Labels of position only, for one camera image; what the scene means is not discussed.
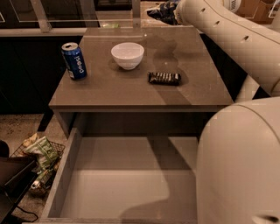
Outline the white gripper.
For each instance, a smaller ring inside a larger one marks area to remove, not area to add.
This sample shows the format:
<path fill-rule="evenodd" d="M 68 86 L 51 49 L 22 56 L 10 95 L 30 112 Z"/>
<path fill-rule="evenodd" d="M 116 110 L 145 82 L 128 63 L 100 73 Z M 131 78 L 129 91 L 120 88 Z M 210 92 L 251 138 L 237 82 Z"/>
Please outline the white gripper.
<path fill-rule="evenodd" d="M 180 25 L 197 25 L 198 5 L 196 0 L 180 0 L 175 10 L 175 18 Z"/>

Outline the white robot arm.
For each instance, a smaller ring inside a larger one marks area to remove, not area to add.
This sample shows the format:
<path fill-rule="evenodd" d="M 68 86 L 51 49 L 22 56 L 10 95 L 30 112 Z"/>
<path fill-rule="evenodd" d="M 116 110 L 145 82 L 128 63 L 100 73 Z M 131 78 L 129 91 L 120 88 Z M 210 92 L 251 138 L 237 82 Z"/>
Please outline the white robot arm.
<path fill-rule="evenodd" d="M 204 32 L 267 93 L 216 113 L 199 140 L 198 224 L 279 224 L 279 34 L 219 0 L 181 0 L 176 18 Z"/>

